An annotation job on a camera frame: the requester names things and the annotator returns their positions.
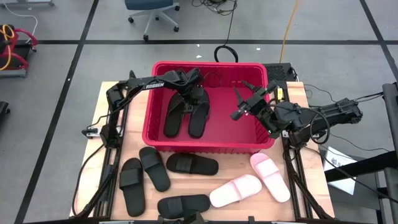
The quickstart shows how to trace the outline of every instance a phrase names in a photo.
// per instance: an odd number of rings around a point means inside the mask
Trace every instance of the black slipper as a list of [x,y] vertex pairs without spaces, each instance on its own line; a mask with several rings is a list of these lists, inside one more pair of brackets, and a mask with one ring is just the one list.
[[188,174],[216,175],[218,172],[218,162],[214,159],[189,153],[172,154],[166,167],[173,172]]
[[139,158],[145,172],[148,173],[157,191],[164,192],[170,188],[170,179],[163,165],[159,152],[153,147],[143,147],[139,151]]
[[210,110],[209,95],[203,90],[203,95],[198,100],[197,105],[193,106],[193,111],[189,118],[188,134],[193,138],[200,138],[205,132],[205,125]]
[[182,118],[184,117],[184,106],[183,98],[177,92],[174,93],[167,107],[167,116],[163,129],[165,136],[173,138],[180,132]]
[[159,214],[168,219],[182,218],[195,212],[205,212],[209,208],[210,199],[207,195],[168,197],[157,203]]
[[137,217],[144,213],[144,179],[141,162],[137,158],[127,160],[122,167],[119,188],[123,191],[127,213]]

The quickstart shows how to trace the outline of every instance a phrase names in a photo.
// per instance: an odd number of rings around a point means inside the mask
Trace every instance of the slipper strap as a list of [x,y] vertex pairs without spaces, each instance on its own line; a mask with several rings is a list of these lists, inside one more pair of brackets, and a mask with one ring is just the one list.
[[167,116],[169,116],[169,114],[173,111],[175,111],[177,109],[178,106],[185,105],[185,102],[183,100],[183,98],[179,98],[177,100],[175,100],[174,102],[172,102],[174,105],[171,107],[170,111],[167,112]]
[[158,153],[148,154],[141,158],[142,167],[146,171],[147,169],[151,168],[154,165],[160,163],[160,158]]
[[181,154],[178,158],[177,164],[175,165],[175,170],[179,172],[190,173],[192,165],[192,155]]
[[184,213],[181,197],[170,198],[170,200],[167,201],[167,207],[171,217],[181,217]]
[[198,101],[198,104],[196,106],[194,106],[192,114],[195,114],[202,106],[207,106],[207,112],[210,109],[210,104],[207,101]]
[[124,170],[120,173],[119,188],[123,190],[123,187],[141,183],[141,180],[142,171],[140,169]]
[[261,176],[261,178],[266,178],[269,175],[275,174],[279,171],[278,167],[275,165],[272,159],[267,159],[258,163],[255,166],[255,170],[257,171],[257,174]]

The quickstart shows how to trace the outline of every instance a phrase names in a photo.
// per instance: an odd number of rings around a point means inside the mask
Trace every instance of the black floor line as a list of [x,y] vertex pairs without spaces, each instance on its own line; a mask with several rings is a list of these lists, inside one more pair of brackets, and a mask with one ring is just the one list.
[[[85,40],[93,45],[224,44],[223,39],[208,40]],[[283,40],[228,40],[229,44],[282,44]],[[39,44],[79,44],[79,40],[39,40]],[[398,40],[286,40],[287,45],[398,45]]]
[[359,0],[359,1],[361,2],[362,8],[366,14],[366,17],[368,18],[368,20],[371,24],[373,32],[377,37],[377,40],[380,41],[380,43],[381,43],[380,46],[384,53],[384,56],[386,57],[387,63],[390,66],[390,69],[391,69],[392,73],[394,74],[396,80],[398,80],[397,65],[394,61],[394,58],[391,56],[390,50],[388,49],[386,42],[384,41],[383,36],[381,35],[381,32],[380,32],[378,26],[376,25],[376,21],[374,20],[372,13],[371,13],[368,5],[366,4],[366,1],[365,0]]
[[34,167],[32,176],[30,177],[30,181],[28,183],[24,198],[22,199],[22,203],[19,207],[18,214],[17,214],[17,217],[16,217],[14,223],[20,224],[20,223],[24,222],[27,210],[29,208],[30,201],[32,200],[32,196],[33,196],[34,190],[37,185],[37,181],[39,180],[39,176],[40,176],[40,173],[41,173],[43,165],[44,165],[45,158],[49,151],[49,147],[50,147],[51,140],[52,140],[54,132],[55,132],[55,128],[57,127],[57,123],[58,123],[58,120],[61,115],[63,104],[64,104],[65,99],[68,94],[70,83],[72,82],[72,78],[73,78],[73,75],[75,74],[76,66],[78,64],[78,61],[79,61],[79,58],[81,55],[81,51],[83,50],[84,40],[87,38],[88,30],[90,29],[90,25],[93,20],[97,5],[98,5],[98,0],[94,0],[93,5],[90,10],[90,13],[88,14],[85,28],[83,29],[83,33],[81,34],[78,47],[76,49],[75,55],[73,56],[73,60],[70,65],[68,75],[65,79],[65,83],[63,84],[62,91],[61,91],[60,97],[58,99],[57,106],[55,107],[55,111],[54,111],[54,114],[51,119],[49,130],[47,131],[47,134],[45,135],[43,146],[40,150],[39,157],[37,158],[36,165]]

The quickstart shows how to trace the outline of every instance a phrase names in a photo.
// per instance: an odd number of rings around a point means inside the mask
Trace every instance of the black office chair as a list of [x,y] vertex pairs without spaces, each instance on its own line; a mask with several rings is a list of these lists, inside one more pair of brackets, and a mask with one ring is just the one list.
[[132,18],[133,16],[150,15],[147,27],[144,31],[145,41],[148,41],[149,39],[147,33],[153,18],[158,21],[160,16],[167,22],[173,24],[174,32],[178,32],[180,29],[178,24],[163,12],[171,8],[174,8],[176,11],[180,10],[180,3],[174,2],[174,0],[124,0],[124,2],[126,3],[128,10],[140,10],[139,12],[135,12],[129,16],[130,23],[134,22],[134,19]]

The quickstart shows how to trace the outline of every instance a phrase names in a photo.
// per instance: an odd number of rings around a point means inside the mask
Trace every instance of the yellow label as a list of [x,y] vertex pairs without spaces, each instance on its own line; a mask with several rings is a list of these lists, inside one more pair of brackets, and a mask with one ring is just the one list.
[[278,88],[278,100],[281,100],[284,97],[284,92],[281,88]]

